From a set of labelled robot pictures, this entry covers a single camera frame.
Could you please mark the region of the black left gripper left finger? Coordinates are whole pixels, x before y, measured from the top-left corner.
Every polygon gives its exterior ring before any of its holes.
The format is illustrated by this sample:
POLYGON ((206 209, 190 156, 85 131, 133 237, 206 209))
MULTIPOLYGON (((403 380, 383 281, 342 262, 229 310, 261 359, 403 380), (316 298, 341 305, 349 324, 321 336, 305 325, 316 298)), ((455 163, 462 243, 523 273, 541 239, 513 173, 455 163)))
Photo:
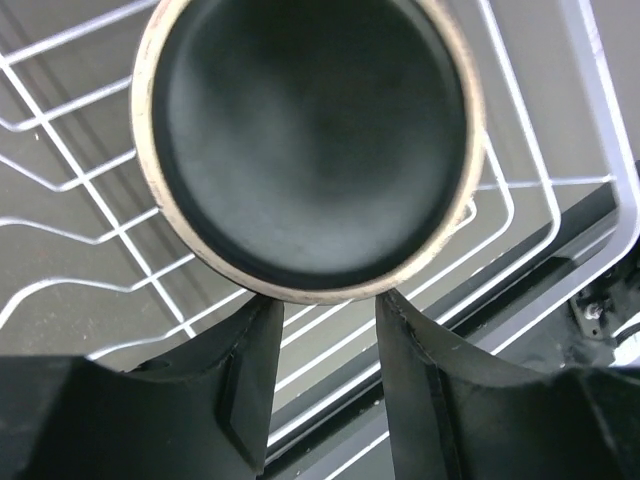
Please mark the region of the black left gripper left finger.
POLYGON ((254 297, 128 372, 82 356, 3 357, 2 477, 258 477, 283 322, 280 301, 254 297))

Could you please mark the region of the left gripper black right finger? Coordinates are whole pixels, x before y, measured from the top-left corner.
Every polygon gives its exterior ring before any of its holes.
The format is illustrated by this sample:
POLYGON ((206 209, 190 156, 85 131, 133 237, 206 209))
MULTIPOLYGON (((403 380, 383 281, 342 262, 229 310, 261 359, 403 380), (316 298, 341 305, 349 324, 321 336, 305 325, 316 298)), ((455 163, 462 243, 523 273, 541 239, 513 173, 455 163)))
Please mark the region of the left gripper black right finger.
POLYGON ((376 299, 394 473, 399 479, 635 479, 639 372, 542 374, 376 299))

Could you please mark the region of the white wire dish rack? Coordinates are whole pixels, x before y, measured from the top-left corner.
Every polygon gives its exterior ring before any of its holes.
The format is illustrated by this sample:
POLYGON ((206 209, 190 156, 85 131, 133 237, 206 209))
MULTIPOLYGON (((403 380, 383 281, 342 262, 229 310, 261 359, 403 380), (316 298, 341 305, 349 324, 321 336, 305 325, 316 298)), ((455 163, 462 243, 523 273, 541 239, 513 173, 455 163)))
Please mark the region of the white wire dish rack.
POLYGON ((298 304, 237 285, 178 237, 140 169, 130 90, 160 2, 1 5, 1 360, 82 356, 128 372, 254 297, 280 301, 267 461, 324 428, 371 376, 383 388, 379 295, 400 293, 502 359, 558 307, 581 306, 636 243, 639 179, 593 4, 439 1, 485 108, 483 170, 452 236, 370 298, 298 304))

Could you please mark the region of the dark brown mug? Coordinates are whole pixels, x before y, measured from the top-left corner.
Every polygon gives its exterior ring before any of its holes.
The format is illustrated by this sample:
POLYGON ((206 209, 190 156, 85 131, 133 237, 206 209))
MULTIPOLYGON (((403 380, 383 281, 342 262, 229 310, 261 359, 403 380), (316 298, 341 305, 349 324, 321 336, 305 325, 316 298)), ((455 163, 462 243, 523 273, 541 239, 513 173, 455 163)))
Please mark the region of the dark brown mug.
POLYGON ((485 157, 474 58, 439 1, 162 1, 130 119, 184 244, 298 304, 370 298, 420 272, 485 157))

